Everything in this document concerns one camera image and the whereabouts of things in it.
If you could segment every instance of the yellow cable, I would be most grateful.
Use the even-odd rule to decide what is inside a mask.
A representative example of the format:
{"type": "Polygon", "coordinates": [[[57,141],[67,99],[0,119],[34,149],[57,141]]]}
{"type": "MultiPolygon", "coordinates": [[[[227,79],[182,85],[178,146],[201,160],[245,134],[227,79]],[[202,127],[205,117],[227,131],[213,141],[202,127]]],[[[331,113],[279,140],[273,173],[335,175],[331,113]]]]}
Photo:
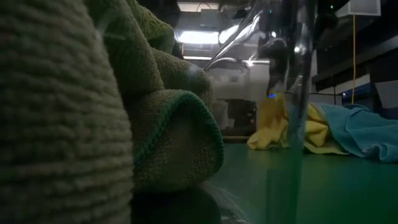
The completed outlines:
{"type": "Polygon", "coordinates": [[[356,16],[353,15],[353,69],[354,69],[354,77],[353,77],[353,95],[351,96],[351,104],[354,104],[354,96],[355,96],[355,79],[356,79],[356,16]]]}

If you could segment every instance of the green towel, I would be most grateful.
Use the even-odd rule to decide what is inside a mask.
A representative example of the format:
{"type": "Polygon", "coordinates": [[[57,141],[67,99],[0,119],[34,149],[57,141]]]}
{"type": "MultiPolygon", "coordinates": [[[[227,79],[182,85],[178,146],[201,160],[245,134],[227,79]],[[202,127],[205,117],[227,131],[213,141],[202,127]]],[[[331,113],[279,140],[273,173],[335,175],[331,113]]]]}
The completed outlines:
{"type": "Polygon", "coordinates": [[[0,223],[131,223],[129,118],[83,1],[0,8],[0,223]]]}
{"type": "Polygon", "coordinates": [[[203,71],[168,54],[173,30],[135,0],[85,3],[131,120],[134,191],[171,192],[209,178],[223,162],[223,142],[203,71]]]}

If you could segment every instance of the floor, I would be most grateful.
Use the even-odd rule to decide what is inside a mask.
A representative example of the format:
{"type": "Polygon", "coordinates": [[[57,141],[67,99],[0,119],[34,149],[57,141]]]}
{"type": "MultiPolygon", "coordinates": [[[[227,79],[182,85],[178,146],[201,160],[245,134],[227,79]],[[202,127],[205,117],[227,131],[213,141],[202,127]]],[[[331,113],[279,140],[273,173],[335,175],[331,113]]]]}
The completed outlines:
{"type": "Polygon", "coordinates": [[[284,153],[226,144],[224,165],[208,182],[185,192],[136,198],[134,223],[396,222],[398,164],[306,154],[300,182],[292,182],[290,174],[299,172],[280,169],[286,167],[284,153]]]}

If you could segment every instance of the glass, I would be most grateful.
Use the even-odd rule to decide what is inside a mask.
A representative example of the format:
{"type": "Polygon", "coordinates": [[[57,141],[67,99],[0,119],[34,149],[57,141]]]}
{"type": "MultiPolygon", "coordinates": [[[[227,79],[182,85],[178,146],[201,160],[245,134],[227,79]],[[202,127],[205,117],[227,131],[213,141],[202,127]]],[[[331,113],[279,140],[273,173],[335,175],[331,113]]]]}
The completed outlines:
{"type": "MultiPolygon", "coordinates": [[[[213,114],[226,140],[245,139],[257,130],[249,142],[259,143],[275,134],[261,132],[264,126],[281,130],[273,139],[279,141],[269,142],[277,150],[258,167],[260,175],[256,175],[263,174],[265,182],[253,183],[249,177],[241,183],[252,184],[265,203],[265,218],[250,223],[295,223],[315,6],[310,0],[256,1],[240,25],[231,28],[236,31],[226,41],[231,30],[220,34],[219,41],[225,43],[205,67],[213,84],[213,114]]],[[[247,163],[255,166],[254,157],[251,152],[241,154],[243,164],[221,170],[215,185],[237,189],[237,183],[231,182],[233,172],[242,172],[247,163]]]]}

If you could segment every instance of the fluorescent light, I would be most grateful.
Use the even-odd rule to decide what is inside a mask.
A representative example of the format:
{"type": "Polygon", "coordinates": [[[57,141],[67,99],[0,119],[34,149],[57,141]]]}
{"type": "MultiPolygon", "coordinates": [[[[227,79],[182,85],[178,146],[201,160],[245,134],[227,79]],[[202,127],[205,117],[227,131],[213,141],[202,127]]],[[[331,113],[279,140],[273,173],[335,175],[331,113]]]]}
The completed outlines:
{"type": "Polygon", "coordinates": [[[185,60],[211,60],[211,57],[183,56],[185,60]]]}
{"type": "Polygon", "coordinates": [[[218,44],[218,32],[183,31],[176,39],[186,44],[218,44]]]}
{"type": "MultiPolygon", "coordinates": [[[[211,60],[211,57],[183,56],[185,60],[211,60]]],[[[243,62],[256,64],[269,64],[269,60],[243,60],[243,62]]]]}

